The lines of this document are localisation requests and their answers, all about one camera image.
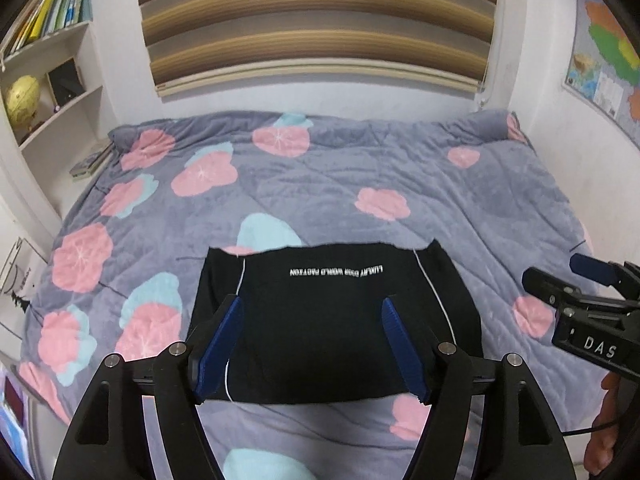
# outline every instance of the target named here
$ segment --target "cable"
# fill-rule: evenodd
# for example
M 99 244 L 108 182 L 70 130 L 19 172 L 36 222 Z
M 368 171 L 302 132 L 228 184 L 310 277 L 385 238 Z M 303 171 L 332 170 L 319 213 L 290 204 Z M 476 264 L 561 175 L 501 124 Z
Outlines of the cable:
M 583 428 L 582 430 L 573 430 L 573 431 L 563 431 L 562 436 L 574 436 L 574 435 L 584 435 L 587 433 L 595 433 L 596 431 L 608 430 L 612 426 L 620 423 L 622 420 L 622 415 L 614 418 L 612 421 L 607 422 L 606 424 L 601 424 L 599 426 L 593 426 L 592 428 Z
M 15 336 L 20 340 L 20 341 L 22 341 L 22 338 L 21 338 L 19 335 L 17 335 L 17 333 L 15 333 L 13 330 L 11 330 L 7 325 L 5 325 L 5 324 L 4 324 L 3 322 L 1 322 L 1 321 L 0 321 L 0 326 L 1 326 L 2 328 L 4 328 L 5 330 L 7 330 L 7 332 L 9 332 L 9 333 L 11 333 L 11 334 L 15 335 Z

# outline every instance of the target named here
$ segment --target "poster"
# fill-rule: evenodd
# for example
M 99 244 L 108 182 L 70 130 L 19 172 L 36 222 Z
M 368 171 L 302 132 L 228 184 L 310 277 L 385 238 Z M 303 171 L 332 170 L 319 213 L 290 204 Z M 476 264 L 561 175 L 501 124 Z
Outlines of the poster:
M 25 239 L 18 238 L 0 270 L 0 292 L 31 301 L 47 263 Z
M 602 0 L 577 0 L 574 50 L 565 83 L 640 148 L 640 58 Z

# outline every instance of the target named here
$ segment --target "gray comforter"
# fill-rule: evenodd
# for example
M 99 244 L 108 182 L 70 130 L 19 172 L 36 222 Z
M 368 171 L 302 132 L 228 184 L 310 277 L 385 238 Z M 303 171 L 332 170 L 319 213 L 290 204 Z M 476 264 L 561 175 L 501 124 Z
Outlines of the gray comforter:
M 423 248 L 434 238 L 476 302 L 485 355 L 521 354 L 562 428 L 594 413 L 602 372 L 551 346 L 554 313 L 520 284 L 539 266 L 593 291 L 568 268 L 572 251 L 588 251 L 586 234 L 506 111 L 414 124 L 233 112 L 110 137 L 116 153 L 65 219 L 22 346 L 21 376 L 63 420 L 105 355 L 151 356 L 185 336 L 209 246 Z M 158 478 L 170 478 L 152 399 L 145 411 Z M 227 480 L 388 480 L 402 478 L 428 408 L 404 395 L 211 401 L 199 413 Z

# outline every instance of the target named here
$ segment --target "blue gripper pad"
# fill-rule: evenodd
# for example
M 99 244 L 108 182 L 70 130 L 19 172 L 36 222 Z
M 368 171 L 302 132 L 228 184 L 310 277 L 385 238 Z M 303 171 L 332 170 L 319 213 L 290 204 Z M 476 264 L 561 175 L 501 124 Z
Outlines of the blue gripper pad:
M 574 254 L 569 260 L 569 267 L 571 267 L 574 274 L 584 276 L 601 285 L 613 286 L 618 283 L 618 276 L 614 266 L 584 254 Z
M 244 306 L 240 298 L 235 298 L 198 363 L 198 378 L 193 393 L 199 399 L 204 400 L 213 396 L 222 384 L 226 364 L 242 333 L 243 326 Z
M 424 380 L 422 361 L 390 298 L 382 302 L 382 327 L 398 363 L 404 384 L 420 402 L 424 402 L 431 392 Z

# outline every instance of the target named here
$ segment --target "black t-shirt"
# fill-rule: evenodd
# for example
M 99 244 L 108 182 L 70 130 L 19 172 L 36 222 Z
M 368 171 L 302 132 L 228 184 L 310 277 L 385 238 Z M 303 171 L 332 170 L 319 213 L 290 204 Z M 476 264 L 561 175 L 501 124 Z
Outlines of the black t-shirt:
M 478 311 L 437 241 L 421 251 L 332 244 L 233 256 L 210 249 L 190 333 L 227 294 L 244 303 L 244 330 L 214 399 L 228 399 L 227 389 L 234 401 L 259 404 L 406 392 L 381 321 L 382 301 L 394 294 L 419 306 L 440 341 L 482 357 Z

